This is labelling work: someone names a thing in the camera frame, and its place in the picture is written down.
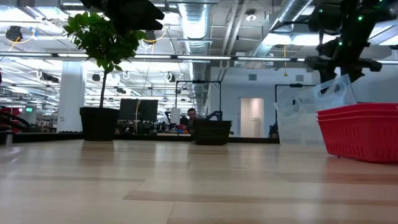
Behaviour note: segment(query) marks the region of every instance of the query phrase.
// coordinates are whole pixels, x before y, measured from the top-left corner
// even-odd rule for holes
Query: wooden floor
[[[398,165],[263,144],[15,144],[0,148],[0,223],[398,223]]]

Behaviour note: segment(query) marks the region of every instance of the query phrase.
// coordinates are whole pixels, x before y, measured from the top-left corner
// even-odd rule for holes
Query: potted plant
[[[114,69],[122,71],[119,64],[122,60],[135,56],[139,40],[145,38],[145,33],[132,30],[120,35],[112,21],[107,20],[105,16],[88,12],[69,17],[68,25],[64,28],[67,36],[72,36],[76,48],[85,50],[87,60],[95,59],[97,66],[104,69],[99,108],[80,108],[85,140],[112,141],[119,110],[103,107],[106,76]]]

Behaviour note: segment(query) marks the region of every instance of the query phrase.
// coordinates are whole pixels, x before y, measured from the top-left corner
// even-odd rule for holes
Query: air duct
[[[264,33],[264,39],[268,35],[269,31],[274,28],[277,22],[290,22],[296,21],[297,18],[303,13],[304,9],[310,5],[312,0],[284,0],[280,6],[280,10],[277,12],[277,16],[267,16],[264,22],[264,27],[267,27],[267,31]],[[293,31],[293,25],[287,26],[283,31]],[[258,47],[253,50],[252,57],[265,57],[271,51],[273,45],[260,43]],[[248,62],[244,65],[246,68],[254,68],[257,62]]]
[[[181,14],[181,23],[184,38],[207,39],[210,35],[210,4],[188,3],[177,5]],[[210,43],[185,42],[185,50],[189,55],[207,55]],[[190,76],[192,80],[208,80],[205,63],[190,63]],[[194,85],[193,93],[197,103],[197,112],[203,114],[205,110],[208,85]]]

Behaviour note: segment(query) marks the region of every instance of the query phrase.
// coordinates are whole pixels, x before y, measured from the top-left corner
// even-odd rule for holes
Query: red basket
[[[328,153],[368,162],[398,162],[397,107],[364,103],[319,111]]]

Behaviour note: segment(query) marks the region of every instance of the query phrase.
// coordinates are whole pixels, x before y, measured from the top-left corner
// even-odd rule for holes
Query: black plant pot
[[[86,141],[113,141],[119,110],[83,107],[80,117]]]

